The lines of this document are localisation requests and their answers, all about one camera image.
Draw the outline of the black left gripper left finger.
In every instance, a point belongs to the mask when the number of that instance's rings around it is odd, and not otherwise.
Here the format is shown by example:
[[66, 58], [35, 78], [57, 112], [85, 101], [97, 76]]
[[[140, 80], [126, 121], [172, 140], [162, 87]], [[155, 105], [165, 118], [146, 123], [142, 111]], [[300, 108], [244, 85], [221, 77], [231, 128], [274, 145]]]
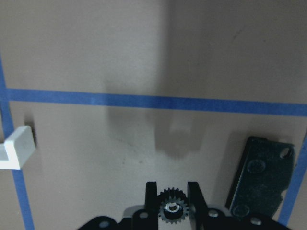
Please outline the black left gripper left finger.
[[147, 182], [144, 207], [134, 212], [131, 221], [132, 230], [158, 229], [157, 183]]

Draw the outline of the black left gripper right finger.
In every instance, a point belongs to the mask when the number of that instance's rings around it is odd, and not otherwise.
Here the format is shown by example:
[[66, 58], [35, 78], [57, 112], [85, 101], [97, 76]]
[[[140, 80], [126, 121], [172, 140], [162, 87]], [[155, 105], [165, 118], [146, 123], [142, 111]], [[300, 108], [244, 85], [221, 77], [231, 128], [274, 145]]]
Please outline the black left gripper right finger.
[[187, 189], [191, 229], [227, 229], [227, 211], [218, 205], [208, 205], [197, 182], [188, 182]]

